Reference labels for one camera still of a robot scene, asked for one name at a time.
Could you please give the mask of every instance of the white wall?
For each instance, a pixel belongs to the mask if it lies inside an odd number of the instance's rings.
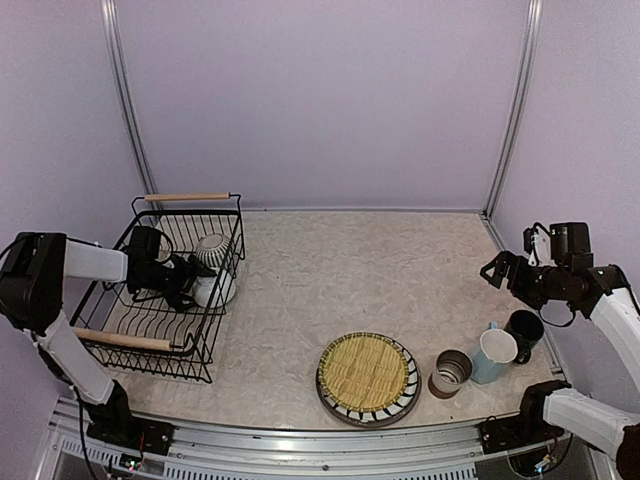
[[[586,221],[596,264],[640,292],[640,9],[637,2],[545,0],[523,123],[495,223],[511,249],[540,221]],[[567,319],[566,308],[548,310]],[[640,412],[606,338],[583,319],[555,330],[575,385]]]
[[[118,2],[161,191],[480,210],[527,0]]]
[[[0,249],[22,230],[112,244],[140,188],[99,2],[4,2],[0,65]],[[0,465],[12,479],[28,478],[61,389],[0,318]]]

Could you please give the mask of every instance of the black mug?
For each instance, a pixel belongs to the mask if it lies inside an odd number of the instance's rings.
[[[511,334],[518,344],[518,356],[514,363],[524,365],[531,360],[531,349],[544,335],[544,325],[535,313],[518,310],[511,314],[505,332]]]

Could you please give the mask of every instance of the dish rack handle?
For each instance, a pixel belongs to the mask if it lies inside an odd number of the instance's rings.
[[[231,192],[226,193],[154,193],[145,195],[147,202],[186,202],[193,200],[229,200]]]

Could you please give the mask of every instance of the light blue mug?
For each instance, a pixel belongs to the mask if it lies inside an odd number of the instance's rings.
[[[504,330],[491,322],[489,328],[480,336],[480,345],[471,355],[473,373],[471,380],[481,385],[491,383],[504,372],[518,356],[518,344]]]

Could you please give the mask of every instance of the wooden handle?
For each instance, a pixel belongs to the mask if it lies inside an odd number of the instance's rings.
[[[78,338],[94,342],[111,343],[122,347],[144,348],[147,350],[171,351],[169,340],[158,340],[155,338],[134,337],[132,335],[121,335],[119,333],[99,332],[86,328],[73,327],[73,333]]]
[[[185,202],[189,200],[229,200],[231,193],[155,193],[146,195],[147,202]]]

